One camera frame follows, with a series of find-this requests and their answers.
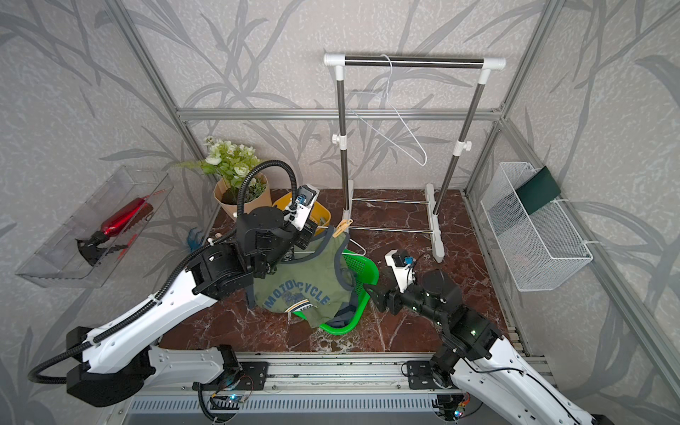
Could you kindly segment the navy blue tank top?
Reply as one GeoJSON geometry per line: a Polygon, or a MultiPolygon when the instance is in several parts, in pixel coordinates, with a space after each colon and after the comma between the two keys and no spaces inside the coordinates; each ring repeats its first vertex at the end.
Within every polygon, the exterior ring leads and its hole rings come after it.
{"type": "Polygon", "coordinates": [[[357,305],[343,304],[336,315],[326,322],[332,329],[341,329],[348,326],[356,315],[357,305]]]}

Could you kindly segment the wooden clothespin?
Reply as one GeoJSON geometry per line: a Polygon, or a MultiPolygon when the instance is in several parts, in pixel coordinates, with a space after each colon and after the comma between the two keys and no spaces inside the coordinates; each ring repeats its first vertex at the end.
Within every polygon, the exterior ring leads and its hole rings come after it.
{"type": "Polygon", "coordinates": [[[340,237],[341,234],[349,230],[350,226],[352,226],[352,219],[343,219],[343,221],[340,221],[340,223],[338,223],[338,225],[336,226],[336,229],[333,233],[333,237],[334,238],[340,237]]]}

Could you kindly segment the green tank top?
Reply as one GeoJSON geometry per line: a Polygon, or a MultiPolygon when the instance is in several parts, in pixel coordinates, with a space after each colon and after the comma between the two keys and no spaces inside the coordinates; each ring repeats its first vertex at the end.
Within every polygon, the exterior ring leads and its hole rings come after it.
{"type": "Polygon", "coordinates": [[[270,313],[302,313],[311,328],[332,319],[343,304],[357,305],[354,276],[342,256],[348,240],[333,237],[330,227],[304,250],[277,266],[274,274],[254,281],[246,290],[250,308],[270,313]]]}

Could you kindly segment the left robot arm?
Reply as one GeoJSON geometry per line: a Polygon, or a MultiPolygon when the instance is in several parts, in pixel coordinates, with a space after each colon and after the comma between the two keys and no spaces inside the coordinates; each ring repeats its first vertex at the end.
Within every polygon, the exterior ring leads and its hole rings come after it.
{"type": "Polygon", "coordinates": [[[70,331],[67,350],[33,367],[28,380],[63,385],[92,407],[109,407],[156,384],[212,384],[235,375],[237,361],[226,348],[169,351],[156,343],[191,315],[274,274],[295,246],[310,242],[316,225],[309,216],[320,191],[298,185],[281,160],[255,166],[242,187],[267,168],[281,168],[289,177],[291,200],[285,209],[264,206],[248,213],[240,194],[234,229],[189,254],[157,292],[127,313],[98,328],[70,331]]]}

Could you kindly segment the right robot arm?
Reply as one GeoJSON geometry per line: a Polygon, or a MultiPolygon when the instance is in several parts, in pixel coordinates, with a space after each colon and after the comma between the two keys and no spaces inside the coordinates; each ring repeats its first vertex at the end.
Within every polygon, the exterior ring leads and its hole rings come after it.
{"type": "Polygon", "coordinates": [[[403,309],[440,329],[442,345],[430,359],[434,381],[480,400],[512,424],[609,424],[570,401],[522,357],[497,326],[467,306],[462,292],[442,270],[421,276],[399,268],[407,287],[366,289],[382,312],[403,309]]]}

